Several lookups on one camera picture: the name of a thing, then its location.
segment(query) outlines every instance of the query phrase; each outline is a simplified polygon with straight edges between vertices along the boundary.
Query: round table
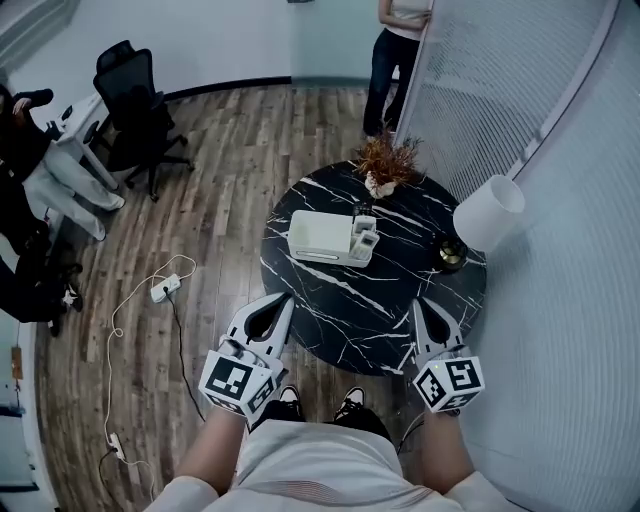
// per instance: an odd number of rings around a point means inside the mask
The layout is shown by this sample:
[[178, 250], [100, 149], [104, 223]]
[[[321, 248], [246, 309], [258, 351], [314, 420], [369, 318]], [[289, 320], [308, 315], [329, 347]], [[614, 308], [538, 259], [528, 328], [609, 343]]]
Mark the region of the round table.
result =
[[373, 203], [380, 241], [366, 268], [344, 267], [291, 257], [287, 231], [296, 210], [352, 215], [371, 201], [354, 162], [341, 162], [302, 178], [282, 197], [267, 220], [262, 239], [262, 279], [267, 293], [295, 296], [291, 335], [323, 361], [366, 375], [399, 374], [411, 349], [409, 305], [424, 296], [446, 309], [463, 336], [482, 308], [486, 262], [469, 252], [451, 275], [434, 271], [434, 240], [455, 235], [457, 201], [425, 178], [396, 187]]

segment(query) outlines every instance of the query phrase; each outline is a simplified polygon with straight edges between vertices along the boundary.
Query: orange dried plant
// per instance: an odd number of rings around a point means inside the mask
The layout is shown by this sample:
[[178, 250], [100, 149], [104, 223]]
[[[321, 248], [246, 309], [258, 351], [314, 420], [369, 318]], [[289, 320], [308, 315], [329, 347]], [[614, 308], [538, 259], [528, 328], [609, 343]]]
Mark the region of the orange dried plant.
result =
[[371, 174], [374, 182], [381, 186], [392, 181], [401, 184], [416, 181], [416, 156], [422, 141], [408, 137], [400, 146], [393, 145], [393, 134], [384, 130], [358, 150], [360, 163], [356, 172]]

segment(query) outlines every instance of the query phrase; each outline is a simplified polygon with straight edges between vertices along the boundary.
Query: black mesh chair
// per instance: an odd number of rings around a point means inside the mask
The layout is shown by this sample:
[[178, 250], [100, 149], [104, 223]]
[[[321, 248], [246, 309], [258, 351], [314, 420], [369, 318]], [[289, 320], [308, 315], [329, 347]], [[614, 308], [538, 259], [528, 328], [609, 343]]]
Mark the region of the black mesh chair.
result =
[[100, 57], [98, 57], [98, 60], [96, 61], [96, 73], [100, 74], [105, 69], [113, 66], [120, 60], [126, 59], [133, 53], [135, 53], [135, 50], [128, 39], [114, 44], [111, 48], [102, 52]]
[[92, 125], [85, 136], [85, 144], [95, 140], [110, 150], [107, 168], [112, 172], [137, 165], [125, 179], [129, 188], [133, 188], [133, 178], [148, 170], [149, 196], [157, 201], [154, 185], [158, 164], [183, 163], [189, 166], [189, 171], [194, 167], [186, 158], [165, 155], [177, 142], [186, 145], [187, 139], [182, 135], [168, 139], [173, 121], [168, 116], [164, 94], [156, 92], [153, 85], [151, 52], [138, 50], [119, 58], [96, 75], [93, 85], [102, 96], [113, 127], [119, 133], [110, 146], [97, 135], [97, 125]]

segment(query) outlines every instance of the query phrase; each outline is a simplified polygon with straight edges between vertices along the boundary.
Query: table lamp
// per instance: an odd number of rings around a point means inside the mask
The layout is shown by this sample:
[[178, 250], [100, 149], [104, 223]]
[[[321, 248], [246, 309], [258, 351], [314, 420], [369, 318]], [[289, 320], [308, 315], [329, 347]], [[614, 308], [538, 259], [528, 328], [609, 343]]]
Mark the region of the table lamp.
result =
[[513, 181], [500, 175], [489, 178], [454, 211], [453, 225], [459, 240], [447, 237], [440, 241], [436, 268], [443, 273], [462, 268], [467, 247], [493, 251], [513, 229], [524, 206], [522, 191]]

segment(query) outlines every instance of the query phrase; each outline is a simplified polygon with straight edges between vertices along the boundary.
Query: shirt sleeve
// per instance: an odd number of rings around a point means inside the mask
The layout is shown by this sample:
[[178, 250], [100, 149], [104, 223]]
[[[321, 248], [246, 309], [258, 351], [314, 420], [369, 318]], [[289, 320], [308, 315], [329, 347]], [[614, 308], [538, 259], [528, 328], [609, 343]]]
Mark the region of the shirt sleeve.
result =
[[53, 91], [51, 89], [42, 89], [41, 91], [19, 92], [13, 97], [13, 100], [18, 101], [22, 98], [31, 100], [31, 108], [42, 107], [43, 105], [51, 103]]
[[175, 478], [145, 512], [202, 512], [218, 493], [208, 483], [191, 476]]
[[520, 511], [476, 471], [451, 489], [446, 498], [456, 501], [466, 512], [516, 512]]

